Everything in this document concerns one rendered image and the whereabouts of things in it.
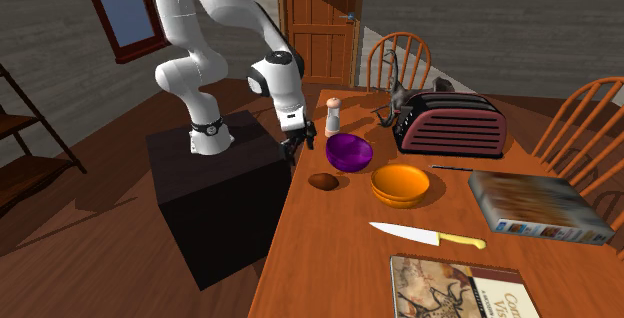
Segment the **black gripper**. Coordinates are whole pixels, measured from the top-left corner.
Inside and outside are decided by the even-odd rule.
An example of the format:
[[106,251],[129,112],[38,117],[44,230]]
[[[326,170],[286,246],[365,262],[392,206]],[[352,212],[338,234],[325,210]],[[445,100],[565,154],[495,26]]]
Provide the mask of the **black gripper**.
[[303,128],[290,131],[289,138],[280,142],[279,151],[281,156],[285,161],[294,165],[294,154],[297,151],[298,145],[306,141],[307,148],[313,150],[316,135],[317,132],[314,123],[312,121],[306,121]]

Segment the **dark robot stand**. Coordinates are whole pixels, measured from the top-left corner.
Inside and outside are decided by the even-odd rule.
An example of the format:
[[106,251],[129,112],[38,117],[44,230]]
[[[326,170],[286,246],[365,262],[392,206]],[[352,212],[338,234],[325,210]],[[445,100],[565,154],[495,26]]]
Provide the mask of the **dark robot stand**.
[[159,209],[200,289],[267,255],[291,183],[250,112],[225,122],[235,140],[217,155],[191,153],[186,127],[146,138]]

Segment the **dark wooden shelf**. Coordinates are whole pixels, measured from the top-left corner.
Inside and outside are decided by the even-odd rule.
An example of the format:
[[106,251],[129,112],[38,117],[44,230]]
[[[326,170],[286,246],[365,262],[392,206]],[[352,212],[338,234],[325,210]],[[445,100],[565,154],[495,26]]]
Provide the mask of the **dark wooden shelf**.
[[[0,167],[0,218],[2,218],[18,203],[48,187],[69,168],[77,167],[83,174],[86,174],[87,170],[2,64],[0,78],[7,81],[32,112],[32,116],[12,115],[0,104],[0,140],[14,137],[24,152],[23,156]],[[68,159],[32,154],[19,132],[36,123],[43,125]]]

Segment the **white and pink grinder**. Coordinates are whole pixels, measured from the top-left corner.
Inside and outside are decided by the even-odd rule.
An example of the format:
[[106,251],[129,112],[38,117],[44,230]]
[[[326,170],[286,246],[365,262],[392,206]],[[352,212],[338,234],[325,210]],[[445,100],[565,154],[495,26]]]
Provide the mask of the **white and pink grinder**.
[[338,98],[330,98],[326,102],[327,118],[325,125],[325,136],[331,137],[340,130],[340,107],[341,100]]

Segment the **purple bowl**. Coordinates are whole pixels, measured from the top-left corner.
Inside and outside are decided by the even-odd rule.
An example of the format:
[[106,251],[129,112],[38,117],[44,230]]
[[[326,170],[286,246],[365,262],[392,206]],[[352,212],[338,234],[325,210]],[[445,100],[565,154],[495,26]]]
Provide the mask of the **purple bowl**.
[[336,169],[343,172],[358,172],[373,158],[371,145],[361,137],[338,133],[327,139],[326,158]]

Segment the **grey and brown box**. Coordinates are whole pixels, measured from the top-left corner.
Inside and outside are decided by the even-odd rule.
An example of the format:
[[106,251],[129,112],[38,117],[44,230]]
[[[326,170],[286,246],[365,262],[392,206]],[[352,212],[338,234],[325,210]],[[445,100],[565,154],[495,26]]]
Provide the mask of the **grey and brown box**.
[[593,245],[615,234],[562,178],[474,171],[468,185],[493,232]]

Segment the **red-framed window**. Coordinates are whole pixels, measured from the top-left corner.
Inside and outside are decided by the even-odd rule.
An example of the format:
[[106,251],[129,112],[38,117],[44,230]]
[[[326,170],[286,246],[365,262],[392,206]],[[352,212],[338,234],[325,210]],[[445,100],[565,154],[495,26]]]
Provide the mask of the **red-framed window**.
[[117,64],[125,64],[170,43],[153,0],[91,0]]

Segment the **wooden door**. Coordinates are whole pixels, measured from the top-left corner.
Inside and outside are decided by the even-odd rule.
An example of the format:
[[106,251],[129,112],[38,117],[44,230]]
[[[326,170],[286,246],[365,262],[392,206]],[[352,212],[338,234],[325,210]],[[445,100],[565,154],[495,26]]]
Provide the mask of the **wooden door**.
[[278,0],[279,23],[304,60],[303,81],[354,84],[362,0]]

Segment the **orange wooden chair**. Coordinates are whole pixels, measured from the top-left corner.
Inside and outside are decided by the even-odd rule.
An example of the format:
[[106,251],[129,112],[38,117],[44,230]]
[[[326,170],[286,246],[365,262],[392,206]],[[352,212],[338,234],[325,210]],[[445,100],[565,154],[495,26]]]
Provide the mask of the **orange wooden chair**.
[[423,89],[431,69],[427,43],[410,32],[394,32],[379,39],[366,62],[366,89],[389,88],[391,76],[408,89]]
[[581,196],[594,196],[599,212],[616,236],[624,236],[624,190],[607,206],[601,204],[605,187],[624,175],[624,77],[590,82],[572,93],[558,108],[531,156],[551,176],[565,178]]

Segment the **dark red toaster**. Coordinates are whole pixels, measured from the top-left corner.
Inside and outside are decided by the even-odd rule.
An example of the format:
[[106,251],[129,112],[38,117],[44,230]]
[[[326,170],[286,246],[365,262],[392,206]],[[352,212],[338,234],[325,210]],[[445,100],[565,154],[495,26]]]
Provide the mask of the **dark red toaster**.
[[500,158],[507,124],[480,95],[426,92],[401,107],[392,131],[402,153]]

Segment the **grey antlered animal figure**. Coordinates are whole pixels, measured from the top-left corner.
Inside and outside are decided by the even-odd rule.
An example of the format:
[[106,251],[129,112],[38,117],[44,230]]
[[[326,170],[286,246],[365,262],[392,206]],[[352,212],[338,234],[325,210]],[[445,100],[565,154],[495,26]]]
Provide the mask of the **grey antlered animal figure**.
[[387,104],[389,108],[389,115],[386,118],[383,118],[379,110],[383,109],[383,106],[378,107],[373,110],[373,112],[379,118],[379,125],[382,127],[390,127],[393,124],[395,118],[400,114],[401,107],[414,95],[418,93],[424,92],[454,92],[455,89],[452,83],[444,79],[442,77],[437,77],[433,81],[433,87],[431,89],[411,89],[406,90],[402,83],[398,79],[398,62],[396,52],[391,49],[387,49],[384,56],[388,56],[389,60],[384,60],[385,63],[391,65],[390,69],[390,78],[391,78],[391,88],[385,89],[385,92],[391,94],[391,100]]

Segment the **brown egg-shaped object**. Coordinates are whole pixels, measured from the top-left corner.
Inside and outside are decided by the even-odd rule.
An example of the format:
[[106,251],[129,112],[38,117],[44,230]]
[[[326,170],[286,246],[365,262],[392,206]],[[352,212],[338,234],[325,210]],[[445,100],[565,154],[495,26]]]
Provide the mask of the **brown egg-shaped object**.
[[308,178],[308,183],[320,190],[331,191],[336,189],[340,182],[339,180],[329,173],[316,173],[312,174]]

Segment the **orange bowl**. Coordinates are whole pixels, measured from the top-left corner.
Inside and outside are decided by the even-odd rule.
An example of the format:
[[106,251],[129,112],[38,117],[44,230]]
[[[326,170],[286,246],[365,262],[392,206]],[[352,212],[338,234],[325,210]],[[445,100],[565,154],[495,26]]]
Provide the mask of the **orange bowl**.
[[407,164],[389,164],[371,174],[374,195],[393,208],[415,207],[425,198],[429,186],[428,176],[422,170]]

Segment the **wooden table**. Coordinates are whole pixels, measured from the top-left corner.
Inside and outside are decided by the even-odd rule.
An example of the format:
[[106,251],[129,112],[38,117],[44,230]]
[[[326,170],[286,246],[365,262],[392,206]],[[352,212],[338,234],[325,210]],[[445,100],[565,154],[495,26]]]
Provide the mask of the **wooden table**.
[[[492,232],[468,185],[469,172],[429,165],[533,174],[541,165],[509,141],[501,159],[402,154],[373,110],[380,92],[337,91],[343,129],[368,140],[370,169],[405,163],[427,172],[431,186],[414,209],[386,206],[372,192],[370,170],[343,177],[334,191],[308,183],[330,172],[326,137],[297,162],[249,318],[392,318],[389,260],[395,254],[519,271],[541,318],[624,318],[624,262],[607,246]],[[428,245],[382,232],[391,223],[482,239],[485,249],[441,240]]]

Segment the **cave art book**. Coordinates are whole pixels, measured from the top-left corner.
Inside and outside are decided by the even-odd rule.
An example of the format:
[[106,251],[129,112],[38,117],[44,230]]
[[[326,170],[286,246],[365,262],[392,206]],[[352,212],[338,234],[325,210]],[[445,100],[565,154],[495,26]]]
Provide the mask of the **cave art book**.
[[395,318],[541,318],[517,271],[394,255]]

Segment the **yellow-handled knife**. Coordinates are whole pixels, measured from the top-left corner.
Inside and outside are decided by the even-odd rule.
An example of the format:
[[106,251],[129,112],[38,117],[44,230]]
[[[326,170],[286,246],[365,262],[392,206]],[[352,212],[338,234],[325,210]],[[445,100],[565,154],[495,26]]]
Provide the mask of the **yellow-handled knife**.
[[433,246],[439,246],[441,240],[464,245],[472,245],[475,246],[477,249],[485,249],[487,246],[486,242],[482,239],[442,233],[423,228],[415,228],[383,222],[370,222],[370,225],[387,234]]

